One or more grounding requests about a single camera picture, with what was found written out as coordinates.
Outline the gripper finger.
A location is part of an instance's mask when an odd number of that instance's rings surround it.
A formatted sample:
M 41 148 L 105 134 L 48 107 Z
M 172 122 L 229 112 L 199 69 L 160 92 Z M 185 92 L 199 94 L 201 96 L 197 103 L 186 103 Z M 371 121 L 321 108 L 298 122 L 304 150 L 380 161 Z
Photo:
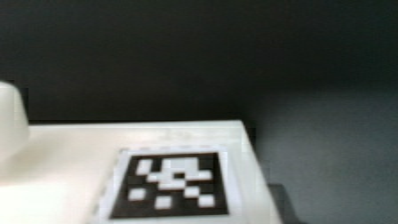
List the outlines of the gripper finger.
M 275 202 L 275 207 L 277 207 L 282 223 L 284 224 L 307 224 L 298 219 L 284 185 L 279 183 L 272 183 L 268 185 L 268 189 L 270 189 L 270 194 L 272 194 L 272 198 L 273 198 L 273 202 Z

